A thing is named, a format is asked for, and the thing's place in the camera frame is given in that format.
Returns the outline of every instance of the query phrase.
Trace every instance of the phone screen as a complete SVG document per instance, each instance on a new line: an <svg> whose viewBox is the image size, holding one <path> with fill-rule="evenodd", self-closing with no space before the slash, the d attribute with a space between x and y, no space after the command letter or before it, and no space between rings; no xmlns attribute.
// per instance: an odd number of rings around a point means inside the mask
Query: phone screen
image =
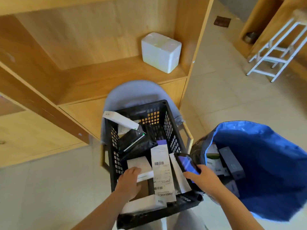
<svg viewBox="0 0 307 230"><path fill-rule="evenodd" d="M192 161L192 159L188 156L178 156L179 160L181 161L182 166L184 167L185 171L192 172L194 174L199 175L196 170L196 164Z"/></svg>

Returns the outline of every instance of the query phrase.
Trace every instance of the white ladder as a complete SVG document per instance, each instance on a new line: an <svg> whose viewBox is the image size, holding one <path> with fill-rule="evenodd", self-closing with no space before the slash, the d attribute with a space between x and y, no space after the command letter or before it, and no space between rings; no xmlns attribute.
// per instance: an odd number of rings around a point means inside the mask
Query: white ladder
<svg viewBox="0 0 307 230"><path fill-rule="evenodd" d="M307 12L305 10L295 10L294 11L294 16L291 18L274 36L273 38L270 39L269 42L267 42L262 49L259 50L257 54L255 54L249 61L252 62L254 59L256 59L257 63L256 65L246 74L247 76L251 74L251 72L256 72L260 74L264 74L270 77L273 77L271 82L274 82L275 79L281 74L281 72L286 68L286 66L290 63L290 61L294 58L294 56L299 52L299 50L304 46L304 44L307 42L307 36L302 40L300 45L294 49L294 44L297 43L297 41L304 35L304 33L307 31ZM273 44L273 40L275 40L291 23L294 23L289 30L286 31L284 35L281 36L281 38ZM293 40L293 42L289 45L287 48L282 48L279 47L278 45L286 38L287 35L290 34L290 32L298 25L305 25L303 30L298 34L298 36ZM267 53L264 56L260 56L261 52L264 49L268 49ZM269 56L269 54L273 50L278 50L278 51L283 51L283 54L278 58L278 57L272 57ZM289 53L290 57L285 60L283 57ZM278 63L280 64L280 69L276 74L269 73L266 71L262 71L259 69L256 69L257 66L262 62L262 61L268 61L271 63L274 63L272 68L274 68Z"/></svg>

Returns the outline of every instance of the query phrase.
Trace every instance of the blue bag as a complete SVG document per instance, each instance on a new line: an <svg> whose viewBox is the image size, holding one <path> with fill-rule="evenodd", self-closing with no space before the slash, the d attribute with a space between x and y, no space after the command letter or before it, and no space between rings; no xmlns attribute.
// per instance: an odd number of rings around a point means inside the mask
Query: blue bag
<svg viewBox="0 0 307 230"><path fill-rule="evenodd" d="M240 200L254 216L289 221L304 206L307 153L300 147L263 124L224 122L192 147L196 162L206 164L213 141L218 149L229 146L242 165L246 178L236 183Z"/></svg>

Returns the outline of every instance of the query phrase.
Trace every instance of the person's left hand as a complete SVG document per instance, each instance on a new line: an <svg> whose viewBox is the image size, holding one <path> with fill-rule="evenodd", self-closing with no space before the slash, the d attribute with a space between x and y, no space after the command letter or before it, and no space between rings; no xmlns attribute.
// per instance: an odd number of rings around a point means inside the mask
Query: person's left hand
<svg viewBox="0 0 307 230"><path fill-rule="evenodd" d="M132 167L127 169L118 178L117 185L115 187L116 192L120 192L122 195L126 195L128 201L133 199L140 191L141 185L136 185L138 175L141 169L137 167Z"/></svg>

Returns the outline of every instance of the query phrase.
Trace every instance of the black plastic basket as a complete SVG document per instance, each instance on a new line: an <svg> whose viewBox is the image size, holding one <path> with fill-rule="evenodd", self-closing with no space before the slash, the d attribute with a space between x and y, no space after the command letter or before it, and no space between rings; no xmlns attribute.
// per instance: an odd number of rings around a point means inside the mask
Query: black plastic basket
<svg viewBox="0 0 307 230"><path fill-rule="evenodd" d="M157 140L166 139L169 153L186 153L183 141L177 129L174 117L166 100L160 100L144 105L130 107L116 111L131 120L141 120L141 124L151 124ZM118 124L110 120L106 122L107 150L109 156L111 190L114 191L117 179L128 168L127 162L120 164L117 149L119 137L117 135ZM177 201L168 203L163 208L148 213L132 215L119 215L117 217L117 228L130 229L171 216L175 213L197 206L203 197L194 191L189 191L176 196Z"/></svg>

